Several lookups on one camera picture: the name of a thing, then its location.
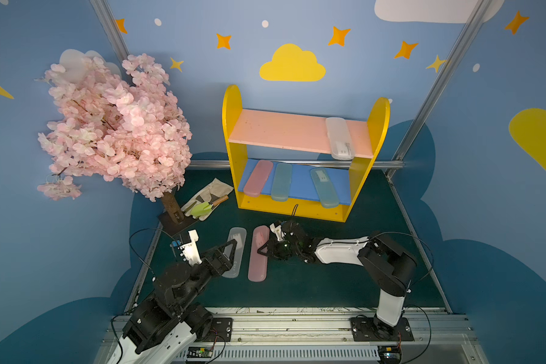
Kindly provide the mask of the pink pencil case shelf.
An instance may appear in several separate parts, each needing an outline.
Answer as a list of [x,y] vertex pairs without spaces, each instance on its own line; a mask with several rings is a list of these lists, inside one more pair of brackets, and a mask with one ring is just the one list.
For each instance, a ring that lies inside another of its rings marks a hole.
[[259,253],[259,248],[266,245],[269,239],[269,228],[265,225],[256,227],[253,231],[248,279],[251,282],[262,282],[267,276],[268,257]]
[[249,177],[244,185],[244,193],[249,197],[259,197],[273,170],[274,163],[269,160],[250,159]]

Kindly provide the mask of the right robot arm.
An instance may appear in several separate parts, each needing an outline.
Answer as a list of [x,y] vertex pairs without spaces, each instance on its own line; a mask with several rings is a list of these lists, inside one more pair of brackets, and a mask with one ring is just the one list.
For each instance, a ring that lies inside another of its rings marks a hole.
[[362,266],[380,288],[374,325],[392,329],[402,317],[418,263],[391,235],[391,232],[382,232],[342,240],[311,238],[296,221],[277,221],[253,238],[253,252],[277,260],[296,256],[307,264]]

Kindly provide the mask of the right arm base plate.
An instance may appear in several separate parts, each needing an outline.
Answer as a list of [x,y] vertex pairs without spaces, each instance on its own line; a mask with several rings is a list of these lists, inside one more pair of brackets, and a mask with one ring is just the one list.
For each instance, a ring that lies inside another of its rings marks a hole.
[[350,318],[350,330],[356,342],[414,341],[410,324],[406,318],[400,318],[396,326],[391,327],[381,322],[377,317],[369,318],[357,315]]

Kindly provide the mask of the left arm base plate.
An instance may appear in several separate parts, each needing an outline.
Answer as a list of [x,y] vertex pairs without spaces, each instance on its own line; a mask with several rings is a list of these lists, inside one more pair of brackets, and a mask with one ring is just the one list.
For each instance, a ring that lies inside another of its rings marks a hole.
[[230,342],[233,329],[233,318],[212,318],[201,329],[198,342],[209,342],[215,339],[224,342]]

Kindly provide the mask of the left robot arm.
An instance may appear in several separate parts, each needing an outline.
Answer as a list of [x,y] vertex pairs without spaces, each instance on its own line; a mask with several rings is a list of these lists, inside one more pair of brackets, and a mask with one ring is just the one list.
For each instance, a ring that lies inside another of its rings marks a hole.
[[198,253],[196,240],[175,241],[184,258],[153,282],[153,292],[135,309],[122,329],[113,332],[117,348],[108,363],[171,363],[198,338],[205,338],[213,316],[197,297],[214,278],[231,270],[238,241]]

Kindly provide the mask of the clear white pencil case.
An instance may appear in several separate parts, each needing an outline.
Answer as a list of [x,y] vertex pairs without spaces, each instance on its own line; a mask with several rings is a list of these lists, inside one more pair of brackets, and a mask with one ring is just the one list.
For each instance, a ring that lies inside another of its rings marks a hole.
[[233,227],[229,231],[229,235],[227,237],[227,241],[230,239],[235,238],[238,241],[235,258],[234,258],[234,265],[232,268],[223,274],[223,278],[236,278],[241,270],[241,263],[243,260],[243,253],[244,253],[244,247],[245,242],[247,238],[247,231],[243,227]]

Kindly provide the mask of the white pencil case with label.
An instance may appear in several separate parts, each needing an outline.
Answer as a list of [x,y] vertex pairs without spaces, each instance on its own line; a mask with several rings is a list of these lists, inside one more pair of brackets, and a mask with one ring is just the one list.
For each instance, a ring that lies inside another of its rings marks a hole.
[[343,161],[352,160],[355,150],[346,120],[335,117],[326,118],[325,125],[332,158]]

